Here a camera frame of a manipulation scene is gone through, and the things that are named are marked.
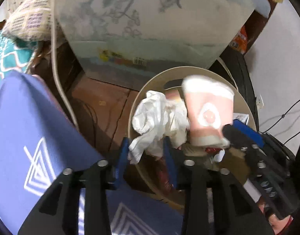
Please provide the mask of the person right hand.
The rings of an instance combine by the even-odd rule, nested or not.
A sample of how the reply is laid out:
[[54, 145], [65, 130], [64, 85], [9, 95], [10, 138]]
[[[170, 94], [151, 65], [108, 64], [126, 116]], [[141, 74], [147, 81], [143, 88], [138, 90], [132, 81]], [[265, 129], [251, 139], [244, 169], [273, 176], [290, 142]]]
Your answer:
[[260, 196], [259, 200], [257, 201], [257, 206], [271, 225], [274, 234], [284, 234], [285, 230], [291, 224], [293, 217], [289, 215], [280, 220], [273, 212], [269, 210], [269, 207], [262, 196]]

